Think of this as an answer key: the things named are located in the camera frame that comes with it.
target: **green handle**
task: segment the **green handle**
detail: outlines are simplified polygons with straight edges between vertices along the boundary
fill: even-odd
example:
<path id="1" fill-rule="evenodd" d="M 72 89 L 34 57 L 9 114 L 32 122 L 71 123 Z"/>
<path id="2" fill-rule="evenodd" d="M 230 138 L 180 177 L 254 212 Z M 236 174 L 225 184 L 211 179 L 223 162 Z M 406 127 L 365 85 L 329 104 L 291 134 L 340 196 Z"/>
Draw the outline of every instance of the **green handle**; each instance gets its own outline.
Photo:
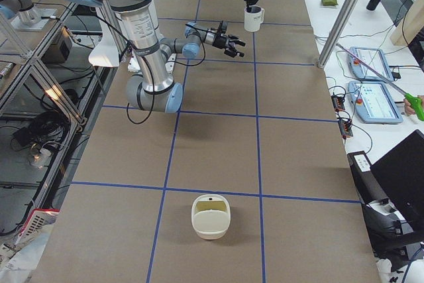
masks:
<path id="1" fill-rule="evenodd" d="M 409 93 L 405 94 L 405 98 L 410 102 L 411 107 L 416 112 L 420 121 L 424 121 L 423 100 L 419 97 L 412 96 Z"/>

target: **white table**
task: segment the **white table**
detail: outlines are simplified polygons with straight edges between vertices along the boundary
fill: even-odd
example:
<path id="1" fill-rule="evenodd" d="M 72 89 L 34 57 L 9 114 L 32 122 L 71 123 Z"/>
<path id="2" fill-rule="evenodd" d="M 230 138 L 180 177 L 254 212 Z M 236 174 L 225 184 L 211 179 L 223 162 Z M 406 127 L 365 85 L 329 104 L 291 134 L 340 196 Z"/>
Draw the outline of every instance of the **white table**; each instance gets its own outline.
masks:
<path id="1" fill-rule="evenodd" d="M 339 5 L 337 8 L 328 8 L 321 5 L 321 0 L 305 0 L 309 17 L 311 19 L 311 25 L 314 29 L 315 36 L 328 37 L 331 28 L 333 27 L 334 21 L 339 14 L 344 0 L 338 0 Z M 393 33 L 395 27 L 390 28 L 393 25 L 392 20 L 387 14 L 382 4 L 379 4 L 375 11 L 369 11 L 366 9 L 366 5 L 369 0 L 359 0 L 356 7 L 350 16 L 346 27 L 343 30 L 342 37 L 348 34 L 376 34 L 372 37 L 367 36 L 353 36 L 341 38 L 339 42 L 345 47 L 361 46 L 369 48 L 380 47 L 384 52 L 393 52 L 402 48 L 401 46 L 394 46 L 390 41 L 390 35 Z M 318 40 L 318 49 L 322 50 L 323 41 Z M 327 76 L 332 77 L 336 80 L 337 85 L 341 85 L 347 89 L 347 83 L 352 79 L 343 76 L 343 72 L 337 62 L 336 51 L 339 48 L 335 48 L 334 52 L 325 66 L 325 73 Z M 342 62 L 345 74 L 347 76 L 353 76 L 350 72 L 346 57 L 347 54 L 344 52 L 338 53 L 339 58 Z M 404 48 L 393 54 L 387 54 L 386 58 L 389 65 L 415 65 L 417 62 L 412 56 L 408 48 Z M 331 78 L 328 79 L 329 87 L 334 86 L 335 81 Z M 404 89 L 406 92 L 417 95 L 424 94 L 424 73 L 418 69 L 401 69 L 401 79 L 396 81 L 396 84 Z M 389 87 L 389 91 L 394 101 L 402 101 L 403 97 L 396 90 Z M 341 93 L 342 90 L 336 90 L 336 93 Z M 346 110 L 352 115 L 353 107 L 349 102 L 344 103 Z M 403 104 L 398 105 L 399 109 L 403 112 Z M 371 151 L 368 153 L 368 157 L 372 163 L 381 158 L 385 153 L 392 149 L 396 144 L 402 141 L 407 135 L 409 135 L 415 129 L 424 131 L 424 122 L 417 119 L 416 116 L 403 116 L 403 123 L 397 125 L 381 125 L 381 124 L 364 124 L 361 122 L 357 115 L 353 118 L 353 123 L 362 129 L 364 129 L 373 140 L 373 146 Z M 360 129 L 353 127 L 353 137 L 346 140 L 345 149 L 346 153 L 356 152 L 359 150 L 369 151 L 370 139 Z"/>

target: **power strip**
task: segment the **power strip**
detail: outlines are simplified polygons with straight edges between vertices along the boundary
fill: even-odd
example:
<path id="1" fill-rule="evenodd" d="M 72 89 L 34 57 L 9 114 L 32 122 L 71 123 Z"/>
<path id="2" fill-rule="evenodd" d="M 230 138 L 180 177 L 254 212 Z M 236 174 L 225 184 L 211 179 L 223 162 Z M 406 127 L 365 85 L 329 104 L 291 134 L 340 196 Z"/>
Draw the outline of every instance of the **power strip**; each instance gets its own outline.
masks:
<path id="1" fill-rule="evenodd" d="M 339 124 L 340 133 L 343 139 L 353 137 L 352 129 L 350 128 L 350 125 L 348 123 L 346 123 L 342 119 L 338 119 L 337 123 Z"/>
<path id="2" fill-rule="evenodd" d="M 343 97 L 332 95 L 331 102 L 333 103 L 334 112 L 336 112 L 337 115 L 339 115 L 338 113 L 340 111 L 345 111 L 345 101 Z M 343 139 L 353 137 L 352 129 L 345 120 L 338 118 L 337 123 L 339 124 L 340 134 Z"/>

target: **white container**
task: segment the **white container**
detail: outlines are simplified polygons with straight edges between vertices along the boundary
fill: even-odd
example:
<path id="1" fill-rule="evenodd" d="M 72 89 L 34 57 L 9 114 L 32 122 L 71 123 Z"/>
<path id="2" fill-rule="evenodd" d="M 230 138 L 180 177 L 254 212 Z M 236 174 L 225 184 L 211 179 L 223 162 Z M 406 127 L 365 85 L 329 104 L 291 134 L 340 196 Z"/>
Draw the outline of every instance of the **white container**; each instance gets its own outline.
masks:
<path id="1" fill-rule="evenodd" d="M 221 238 L 227 232 L 230 221 L 230 205 L 223 196 L 207 194 L 199 196 L 193 202 L 191 224 L 202 239 Z"/>
<path id="2" fill-rule="evenodd" d="M 244 8 L 244 29 L 249 32 L 259 31 L 264 22 L 265 9 L 259 6 L 250 6 L 250 12 Z"/>

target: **cup handle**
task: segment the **cup handle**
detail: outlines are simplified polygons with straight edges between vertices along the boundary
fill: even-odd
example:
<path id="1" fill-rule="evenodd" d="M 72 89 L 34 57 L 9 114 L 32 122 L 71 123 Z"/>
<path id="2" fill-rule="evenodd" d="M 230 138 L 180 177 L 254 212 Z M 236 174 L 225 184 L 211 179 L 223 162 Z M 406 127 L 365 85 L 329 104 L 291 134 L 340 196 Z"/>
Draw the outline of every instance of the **cup handle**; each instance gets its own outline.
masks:
<path id="1" fill-rule="evenodd" d="M 262 8 L 260 11 L 260 23 L 264 22 L 264 13 L 265 13 L 265 9 Z"/>

